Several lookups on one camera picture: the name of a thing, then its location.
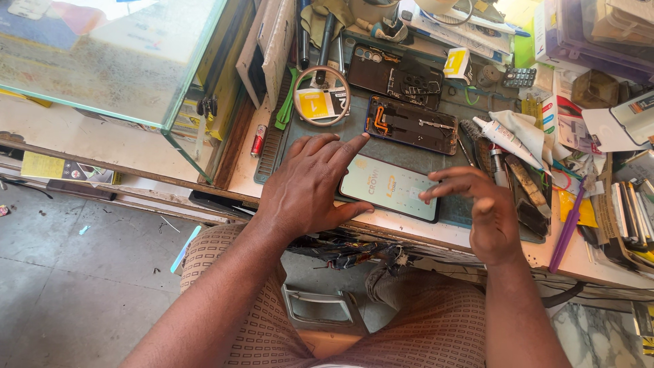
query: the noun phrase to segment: tube of glue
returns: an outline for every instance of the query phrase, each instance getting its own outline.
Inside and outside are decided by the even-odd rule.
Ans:
[[[542,163],[536,160],[536,157],[531,154],[529,149],[525,147],[520,139],[518,139],[518,137],[511,133],[507,128],[504,128],[498,121],[483,121],[478,117],[474,117],[472,120],[479,125],[481,133],[489,138],[493,143],[502,146],[502,148],[520,157],[536,169],[544,171],[548,175],[552,175],[549,170],[543,167]]]

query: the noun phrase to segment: man's left hand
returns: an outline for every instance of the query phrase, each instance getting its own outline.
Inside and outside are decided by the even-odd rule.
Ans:
[[[361,213],[372,213],[374,207],[367,202],[334,206],[336,187],[369,138],[368,133],[346,143],[331,133],[298,138],[266,181],[255,217],[272,221],[279,234],[291,240],[334,229]]]

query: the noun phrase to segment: glass display case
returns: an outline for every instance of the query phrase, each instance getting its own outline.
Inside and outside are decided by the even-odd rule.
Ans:
[[[211,183],[254,13],[240,0],[0,0],[0,88],[161,132]],[[193,109],[213,95],[201,132]]]

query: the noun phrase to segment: green cloth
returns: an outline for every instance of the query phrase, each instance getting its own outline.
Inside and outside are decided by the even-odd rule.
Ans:
[[[343,0],[315,0],[310,7],[305,7],[300,13],[302,28],[309,32],[311,43],[317,48],[322,46],[325,19],[330,12],[336,16],[334,36],[332,37],[334,40],[343,28],[354,24],[354,16]]]

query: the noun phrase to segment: hand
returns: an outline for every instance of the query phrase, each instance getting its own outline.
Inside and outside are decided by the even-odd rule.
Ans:
[[[428,177],[442,182],[419,194],[420,199],[453,194],[474,199],[470,245],[480,261],[498,266],[525,259],[513,193],[508,188],[498,187],[481,170],[469,166],[432,172]]]
[[[372,213],[374,207],[367,202],[334,206],[336,187],[369,138],[368,133],[347,143],[329,133],[298,138],[279,169],[266,181],[255,217],[271,219],[279,234],[290,241],[334,229],[361,213]]]

